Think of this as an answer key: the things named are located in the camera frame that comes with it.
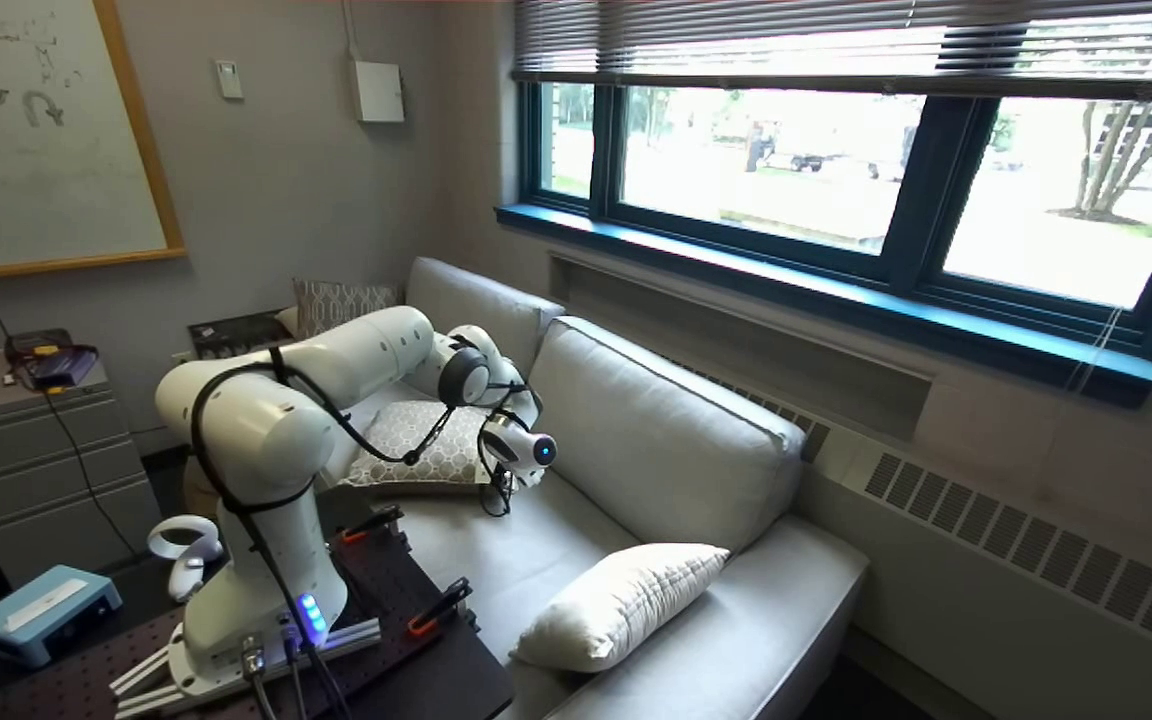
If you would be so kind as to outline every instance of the wall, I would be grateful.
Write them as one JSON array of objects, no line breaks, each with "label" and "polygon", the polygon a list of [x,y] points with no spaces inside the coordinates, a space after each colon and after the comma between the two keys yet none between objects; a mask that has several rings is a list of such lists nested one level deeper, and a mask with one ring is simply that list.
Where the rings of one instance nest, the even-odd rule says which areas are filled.
[{"label": "wall", "polygon": [[[189,262],[0,281],[7,329],[65,325],[95,345],[144,452],[151,390],[186,325],[293,297],[296,277],[401,281],[431,236],[445,153],[436,6],[352,0],[358,50],[404,67],[410,123],[359,128],[337,0],[120,0]],[[249,101],[216,98],[212,60],[239,65]]]},{"label": "wall", "polygon": [[[456,166],[452,187],[463,205],[452,205],[449,227],[456,242],[440,245],[473,268],[483,268],[522,290],[551,293],[551,242],[500,227],[487,205],[511,197],[511,79],[507,79],[507,6],[478,6],[462,12],[463,33],[449,44],[456,58],[456,91],[483,91],[483,101],[463,101],[456,112],[452,148],[478,143],[478,153]],[[775,314],[782,329],[814,335],[829,347],[869,357],[889,369],[907,369],[930,375],[930,399],[907,435],[891,439],[905,452],[945,468],[960,484],[987,493],[1011,508],[1024,508],[1055,529],[1082,534],[1094,544],[1118,548],[1152,566],[1152,399],[1146,410],[1109,410],[1082,399],[1077,392],[1042,390],[1015,375],[1002,375],[951,357],[896,345],[883,335],[851,333],[803,314],[750,308],[751,315]],[[709,333],[692,329],[697,347],[719,357],[725,347],[706,347]],[[975,626],[991,611],[1009,611],[1005,602],[960,605],[957,626]]]}]

